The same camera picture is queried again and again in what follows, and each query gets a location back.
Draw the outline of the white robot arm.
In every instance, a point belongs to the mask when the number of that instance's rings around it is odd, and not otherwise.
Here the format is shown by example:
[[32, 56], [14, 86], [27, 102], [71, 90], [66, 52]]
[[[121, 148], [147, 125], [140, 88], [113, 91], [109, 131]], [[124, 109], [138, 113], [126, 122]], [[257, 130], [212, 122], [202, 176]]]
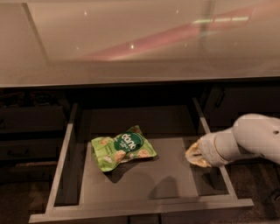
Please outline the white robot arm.
[[185, 152], [185, 157], [200, 167], [221, 167], [252, 158], [265, 158], [279, 165], [280, 119], [242, 115], [231, 128], [202, 136]]

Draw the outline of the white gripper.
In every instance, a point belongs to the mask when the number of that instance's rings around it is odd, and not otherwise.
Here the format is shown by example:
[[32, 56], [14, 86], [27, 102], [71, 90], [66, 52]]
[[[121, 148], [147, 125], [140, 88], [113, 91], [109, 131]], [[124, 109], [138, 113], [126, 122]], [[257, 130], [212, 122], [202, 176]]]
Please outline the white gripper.
[[189, 163], [203, 168], [227, 165], [229, 161], [218, 152], [215, 138], [215, 133], [208, 133], [193, 143], [185, 152]]

